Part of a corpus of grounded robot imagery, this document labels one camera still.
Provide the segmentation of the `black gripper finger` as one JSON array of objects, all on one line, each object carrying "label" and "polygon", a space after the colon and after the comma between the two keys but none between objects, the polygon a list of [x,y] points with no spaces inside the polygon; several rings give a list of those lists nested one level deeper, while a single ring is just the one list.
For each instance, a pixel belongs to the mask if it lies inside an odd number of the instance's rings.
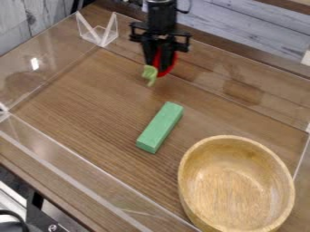
[{"label": "black gripper finger", "polygon": [[143,47],[146,64],[152,65],[152,61],[154,61],[154,57],[155,57],[155,53],[156,53],[152,41],[143,41],[142,47]]},{"label": "black gripper finger", "polygon": [[172,68],[175,62],[175,48],[171,43],[162,44],[160,62],[160,71],[167,72]]}]

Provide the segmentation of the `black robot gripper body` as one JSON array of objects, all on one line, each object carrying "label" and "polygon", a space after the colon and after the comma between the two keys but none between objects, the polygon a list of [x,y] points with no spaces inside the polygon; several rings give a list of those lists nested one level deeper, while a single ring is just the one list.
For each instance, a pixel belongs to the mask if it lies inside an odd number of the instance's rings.
[{"label": "black robot gripper body", "polygon": [[138,43],[143,38],[158,39],[166,35],[176,51],[187,53],[191,34],[176,28],[176,15],[188,14],[192,0],[188,0],[187,9],[178,8],[178,0],[146,0],[147,21],[130,23],[130,40]]}]

